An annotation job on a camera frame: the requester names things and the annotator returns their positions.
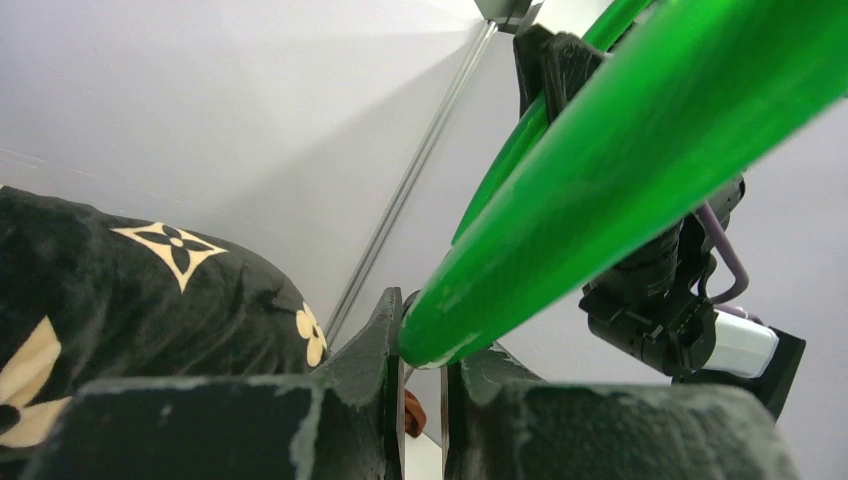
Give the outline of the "green cable lock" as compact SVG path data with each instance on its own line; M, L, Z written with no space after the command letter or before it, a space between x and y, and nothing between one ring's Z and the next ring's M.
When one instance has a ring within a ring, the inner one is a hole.
M402 359L488 346L623 259L847 88L843 1L667 1L603 62L404 318Z

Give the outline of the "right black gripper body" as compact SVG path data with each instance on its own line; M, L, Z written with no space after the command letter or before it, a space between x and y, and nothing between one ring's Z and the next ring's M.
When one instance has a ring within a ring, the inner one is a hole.
M539 93L554 120L603 61L601 49L541 26L517 33L521 111ZM746 375L746 316L729 307L746 290L746 269L726 235L745 195L736 176L694 212L582 289L590 331L673 378L700 371Z

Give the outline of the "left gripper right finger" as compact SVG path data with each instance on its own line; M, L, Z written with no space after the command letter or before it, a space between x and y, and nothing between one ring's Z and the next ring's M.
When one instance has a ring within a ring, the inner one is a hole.
M448 479L795 479L773 417L713 385L551 383L498 345L442 369Z

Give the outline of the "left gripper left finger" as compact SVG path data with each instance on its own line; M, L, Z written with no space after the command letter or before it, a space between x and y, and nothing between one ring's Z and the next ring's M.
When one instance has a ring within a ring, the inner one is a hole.
M399 479L404 393L386 289L368 323L309 374L86 385L27 479Z

